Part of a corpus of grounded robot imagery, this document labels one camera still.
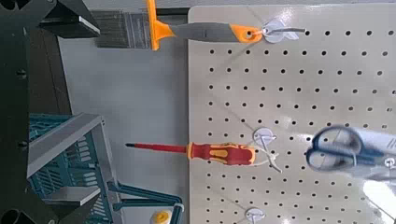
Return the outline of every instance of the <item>scissors handle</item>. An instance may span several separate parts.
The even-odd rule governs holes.
[[[358,141],[360,148],[354,151],[352,149],[345,150],[344,148],[339,148],[332,145],[322,146],[319,143],[320,137],[323,134],[328,133],[330,131],[340,130],[347,132],[351,138]],[[312,164],[313,156],[318,156],[318,154],[322,157],[326,156],[333,161],[333,165],[323,165],[316,166]],[[322,129],[319,133],[317,133],[312,141],[312,147],[309,148],[306,152],[306,162],[307,164],[314,170],[317,171],[336,171],[343,170],[346,168],[351,168],[355,165],[368,165],[375,166],[375,158],[382,157],[384,154],[375,149],[367,149],[361,140],[360,135],[353,129],[347,128],[344,126],[332,126],[328,128]]]

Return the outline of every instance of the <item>red and yellow screwdriver handle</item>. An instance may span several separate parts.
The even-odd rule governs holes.
[[[207,161],[218,161],[225,165],[251,165],[256,160],[254,147],[234,143],[218,145],[189,143],[187,156],[190,160],[201,158]]]

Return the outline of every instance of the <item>pegboard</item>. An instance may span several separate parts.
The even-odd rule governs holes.
[[[333,124],[396,133],[395,14],[393,4],[190,10],[189,22],[260,27],[280,18],[307,29],[278,44],[189,42],[190,140],[246,144],[268,127],[283,169],[192,161],[191,224],[248,223],[249,207],[267,215],[260,223],[393,223],[370,202],[384,202],[385,186],[314,172],[304,153]]]

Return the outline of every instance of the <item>gray wall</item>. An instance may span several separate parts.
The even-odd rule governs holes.
[[[185,17],[161,18],[184,23]],[[74,114],[104,115],[119,180],[176,194],[186,204],[186,155],[144,151],[126,142],[188,144],[187,41],[166,39],[161,50],[98,49],[91,39],[60,38]],[[126,223],[148,223],[155,209],[127,208]]]

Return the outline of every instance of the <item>orange object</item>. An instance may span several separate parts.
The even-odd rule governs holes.
[[[189,143],[187,147],[128,143],[126,146],[167,152],[187,153],[187,157],[190,160],[201,158],[206,161],[218,161],[225,165],[251,165],[256,160],[254,147],[237,145],[234,143],[202,145]]]
[[[261,30],[251,26],[230,24],[233,34],[241,43],[254,43],[262,39]]]
[[[168,24],[157,20],[157,11],[155,0],[147,0],[148,3],[148,22],[151,35],[151,48],[157,50],[160,48],[160,39],[168,36],[175,36]]]

